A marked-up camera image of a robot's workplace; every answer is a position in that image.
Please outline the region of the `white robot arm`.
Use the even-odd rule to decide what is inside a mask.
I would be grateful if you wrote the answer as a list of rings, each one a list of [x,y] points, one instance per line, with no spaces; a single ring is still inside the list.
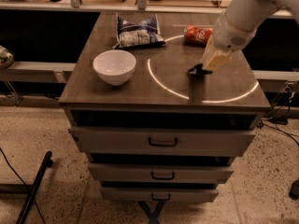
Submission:
[[[203,68],[214,71],[227,64],[232,53],[242,50],[257,28],[283,8],[299,21],[299,0],[232,0],[214,24],[202,57]]]

